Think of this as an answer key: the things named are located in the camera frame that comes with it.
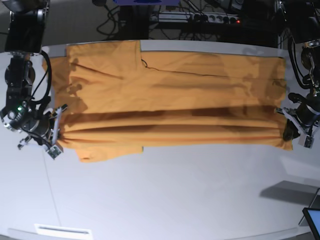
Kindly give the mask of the black robot arm, image left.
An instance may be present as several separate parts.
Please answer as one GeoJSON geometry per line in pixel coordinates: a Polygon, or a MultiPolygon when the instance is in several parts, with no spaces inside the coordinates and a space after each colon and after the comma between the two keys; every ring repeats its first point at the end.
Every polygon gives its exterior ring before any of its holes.
{"type": "Polygon", "coordinates": [[[48,54],[42,49],[50,1],[4,0],[2,3],[10,11],[4,51],[11,55],[11,59],[4,74],[7,90],[0,119],[7,129],[27,133],[18,147],[33,139],[39,145],[51,148],[55,144],[52,134],[57,114],[45,111],[51,102],[52,66],[48,54]],[[33,55],[41,55],[47,65],[43,76],[47,79],[47,87],[40,100],[34,98],[36,73],[31,61],[33,55]]]}

